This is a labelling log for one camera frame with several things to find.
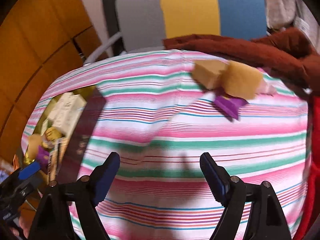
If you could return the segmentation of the purple snack packet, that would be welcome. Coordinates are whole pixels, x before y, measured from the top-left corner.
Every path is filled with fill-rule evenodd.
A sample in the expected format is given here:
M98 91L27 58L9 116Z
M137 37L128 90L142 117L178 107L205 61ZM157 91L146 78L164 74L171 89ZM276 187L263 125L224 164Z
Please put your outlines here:
M242 98L236 98L218 90L215 95L214 105L227 117L239 120L239 109L248 102Z

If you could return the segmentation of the red fleece blanket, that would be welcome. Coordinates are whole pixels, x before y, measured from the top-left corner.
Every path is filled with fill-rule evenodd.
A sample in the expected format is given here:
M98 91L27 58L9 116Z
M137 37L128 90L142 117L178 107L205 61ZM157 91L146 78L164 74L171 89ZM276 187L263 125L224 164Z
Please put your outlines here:
M293 239L303 239L319 216L319 93L312 94L311 166L302 220Z

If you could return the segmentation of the wooden cabinet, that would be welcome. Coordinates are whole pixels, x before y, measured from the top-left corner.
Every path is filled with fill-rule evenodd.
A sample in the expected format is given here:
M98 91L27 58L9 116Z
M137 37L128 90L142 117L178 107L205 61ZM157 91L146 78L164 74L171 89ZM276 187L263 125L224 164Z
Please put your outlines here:
M100 39L82 0L18 0L1 23L1 158L12 162L46 89Z

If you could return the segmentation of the striped pink tablecloth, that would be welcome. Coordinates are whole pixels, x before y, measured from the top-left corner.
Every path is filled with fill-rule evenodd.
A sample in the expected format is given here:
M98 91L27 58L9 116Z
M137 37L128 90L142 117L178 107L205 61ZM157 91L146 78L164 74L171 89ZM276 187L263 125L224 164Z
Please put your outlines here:
M89 139L80 175L111 152L121 165L97 207L112 239L208 239L223 212L200 170L204 152L247 183L269 181L291 233L300 224L310 164L308 100L287 82L264 74L275 95L259 95L230 121L215 94L190 72L199 52L127 54L57 78L33 110L22 149L56 95L96 85L106 103Z

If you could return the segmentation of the cream ointment box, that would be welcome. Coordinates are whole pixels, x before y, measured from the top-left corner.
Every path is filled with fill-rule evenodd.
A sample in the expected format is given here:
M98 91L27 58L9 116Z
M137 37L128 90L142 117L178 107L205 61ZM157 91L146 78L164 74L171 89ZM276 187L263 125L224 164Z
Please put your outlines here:
M66 137L70 137L86 106L86 100L80 94L66 92L54 103L48 115L52 126Z

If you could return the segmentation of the patterned curtain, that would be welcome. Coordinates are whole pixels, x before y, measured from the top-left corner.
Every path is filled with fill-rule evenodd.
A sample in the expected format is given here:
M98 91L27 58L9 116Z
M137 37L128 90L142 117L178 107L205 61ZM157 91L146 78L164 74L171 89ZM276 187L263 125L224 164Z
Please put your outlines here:
M281 29L291 23L319 46L319 25L302 0L266 0L266 19L270 29Z

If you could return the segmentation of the grey yellow blue chair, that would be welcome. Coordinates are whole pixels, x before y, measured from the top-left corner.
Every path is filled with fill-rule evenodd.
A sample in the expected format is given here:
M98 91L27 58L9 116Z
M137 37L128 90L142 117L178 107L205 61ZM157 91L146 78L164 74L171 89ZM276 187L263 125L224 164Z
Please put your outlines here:
M251 40L267 33L265 0L103 0L109 39L86 59L161 50L163 40L210 34Z

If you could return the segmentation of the brown down jacket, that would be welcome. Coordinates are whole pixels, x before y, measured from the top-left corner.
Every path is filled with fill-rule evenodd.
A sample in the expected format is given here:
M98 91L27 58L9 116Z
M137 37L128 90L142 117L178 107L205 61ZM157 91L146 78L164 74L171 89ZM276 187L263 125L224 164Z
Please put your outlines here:
M252 39L192 34L163 40L165 49L199 51L253 67L273 68L319 95L319 53L297 28Z

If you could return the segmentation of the cream soft sponge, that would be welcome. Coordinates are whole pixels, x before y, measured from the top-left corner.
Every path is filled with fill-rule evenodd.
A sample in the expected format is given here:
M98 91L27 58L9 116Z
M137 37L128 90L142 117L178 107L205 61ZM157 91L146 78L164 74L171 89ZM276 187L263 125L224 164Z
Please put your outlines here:
M28 137L27 154L29 159L35 159L37 157L40 146L42 146L42 137L40 134L32 134Z

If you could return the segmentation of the large yellow sponge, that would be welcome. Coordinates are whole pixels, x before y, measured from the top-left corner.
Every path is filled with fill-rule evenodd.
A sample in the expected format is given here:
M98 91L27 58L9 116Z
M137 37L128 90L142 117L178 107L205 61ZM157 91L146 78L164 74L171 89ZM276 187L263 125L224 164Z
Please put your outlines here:
M257 68L229 61L227 69L221 76L221 87L230 96L252 100L262 81L263 74Z

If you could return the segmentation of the yellow sponge behind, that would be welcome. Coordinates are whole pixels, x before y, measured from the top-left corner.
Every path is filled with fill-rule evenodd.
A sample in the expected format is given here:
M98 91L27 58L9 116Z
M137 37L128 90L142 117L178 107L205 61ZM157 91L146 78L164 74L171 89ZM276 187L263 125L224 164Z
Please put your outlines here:
M222 75L227 68L228 64L219 60L197 60L191 75L206 89L212 90L221 87Z

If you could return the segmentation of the yellow patterned sock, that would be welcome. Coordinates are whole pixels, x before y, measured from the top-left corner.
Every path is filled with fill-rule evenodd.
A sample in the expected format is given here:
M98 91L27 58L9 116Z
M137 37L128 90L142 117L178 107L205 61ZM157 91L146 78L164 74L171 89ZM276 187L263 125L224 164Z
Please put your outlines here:
M43 135L41 135L42 146L44 148L54 148L55 141L63 137L63 134L58 131L55 127L46 129Z

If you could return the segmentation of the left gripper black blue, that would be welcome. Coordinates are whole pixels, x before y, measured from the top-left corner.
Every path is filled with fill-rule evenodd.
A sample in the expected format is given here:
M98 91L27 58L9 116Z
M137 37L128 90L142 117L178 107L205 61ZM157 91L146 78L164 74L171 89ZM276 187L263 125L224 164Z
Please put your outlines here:
M42 179L37 175L40 164L33 161L25 168L18 168L1 183L1 227L19 216L19 208L27 203L34 211L36 208L28 201L28 196L37 191Z

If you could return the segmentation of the pink striped sock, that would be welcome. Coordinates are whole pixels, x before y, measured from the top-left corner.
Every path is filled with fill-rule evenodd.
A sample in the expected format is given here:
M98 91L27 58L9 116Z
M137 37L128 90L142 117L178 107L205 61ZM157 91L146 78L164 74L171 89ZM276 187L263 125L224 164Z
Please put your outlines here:
M272 74L272 69L268 67L258 68L258 70L263 74L263 78L260 82L259 87L256 89L256 94L267 94L267 95L274 95L276 94L276 89L270 85L266 80L265 77Z

